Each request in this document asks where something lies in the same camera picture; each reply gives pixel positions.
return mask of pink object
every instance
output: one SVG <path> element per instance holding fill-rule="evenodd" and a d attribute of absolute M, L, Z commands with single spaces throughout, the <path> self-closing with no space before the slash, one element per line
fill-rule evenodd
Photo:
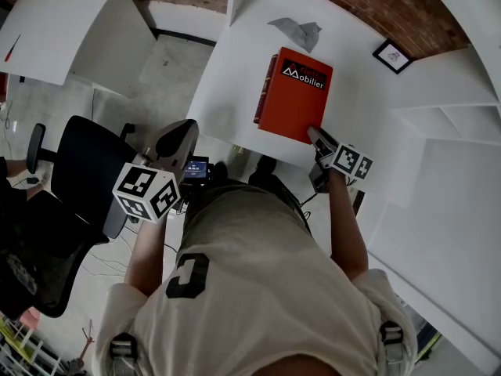
<path fill-rule="evenodd" d="M 38 322 L 40 321 L 40 312 L 35 308 L 29 308 L 20 318 L 20 322 L 31 329 L 32 331 L 37 330 Z"/>

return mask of office chair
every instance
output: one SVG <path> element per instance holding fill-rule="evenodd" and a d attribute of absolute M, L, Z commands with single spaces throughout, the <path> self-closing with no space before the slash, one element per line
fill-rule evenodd
<path fill-rule="evenodd" d="M 134 126 L 118 137 L 82 117 L 73 116 L 57 153 L 41 148 L 45 126 L 36 124 L 27 153 L 35 173 L 38 161 L 54 163 L 52 192 L 32 197 L 13 225 L 16 240 L 0 244 L 0 311 L 15 320 L 30 307 L 61 316 L 74 279 L 88 251 L 120 234 L 127 215 L 112 190 L 136 152 L 125 142 Z"/>

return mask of white t-shirt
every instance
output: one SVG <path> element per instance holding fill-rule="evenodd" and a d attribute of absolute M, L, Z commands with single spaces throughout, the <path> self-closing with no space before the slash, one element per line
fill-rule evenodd
<path fill-rule="evenodd" d="M 384 272 L 351 282 L 303 222 L 262 190 L 212 201 L 185 230 L 177 260 L 149 298 L 127 284 L 110 289 L 96 376 L 107 373 L 110 342 L 122 332 L 136 338 L 147 374 L 167 376 L 252 375 L 295 354 L 342 376 L 377 374 L 380 305 L 401 314 L 413 335 Z"/>

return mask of digital screen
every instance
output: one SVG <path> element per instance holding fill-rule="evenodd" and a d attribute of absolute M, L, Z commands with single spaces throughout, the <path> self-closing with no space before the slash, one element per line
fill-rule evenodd
<path fill-rule="evenodd" d="M 207 178 L 207 162 L 190 161 L 185 168 L 185 177 L 188 179 Z"/>

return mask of floor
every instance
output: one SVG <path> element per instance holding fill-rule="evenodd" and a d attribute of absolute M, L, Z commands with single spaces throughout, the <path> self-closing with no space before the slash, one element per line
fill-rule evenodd
<path fill-rule="evenodd" d="M 43 147 L 57 150 L 67 121 L 73 115 L 91 118 L 119 134 L 125 122 L 136 124 L 136 134 L 128 142 L 136 149 L 147 132 L 186 118 L 196 86 L 210 57 L 212 48 L 180 38 L 161 35 L 140 78 L 132 99 L 111 92 L 93 90 L 79 81 L 68 80 L 64 86 L 27 79 L 21 84 L 9 110 L 8 129 L 0 135 L 0 155 L 7 158 L 26 157 L 31 132 L 36 123 L 47 127 Z M 4 110 L 0 114 L 3 120 Z M 208 156 L 211 163 L 225 161 L 234 179 L 247 181 L 259 155 L 217 139 L 201 135 L 197 155 Z M 299 168 L 278 163 L 275 173 L 300 201 L 313 194 L 308 174 Z M 26 178 L 20 175 L 18 183 Z M 26 187 L 21 183 L 17 187 Z M 330 214 L 326 195 L 319 195 L 305 205 L 313 237 L 327 253 L 330 251 Z M 172 214 L 168 220 L 166 243 L 177 249 L 182 237 L 184 215 Z M 70 360 L 81 354 L 85 337 L 81 332 L 92 321 L 93 335 L 99 329 L 106 292 L 123 280 L 124 271 L 134 247 L 137 224 L 128 222 L 120 237 L 110 244 L 94 247 L 85 258 L 74 283 L 67 311 L 59 319 L 42 317 L 40 335 L 63 358 Z M 175 252 L 164 252 L 164 279 L 175 265 Z M 92 348 L 85 355 L 85 368 L 90 370 Z"/>

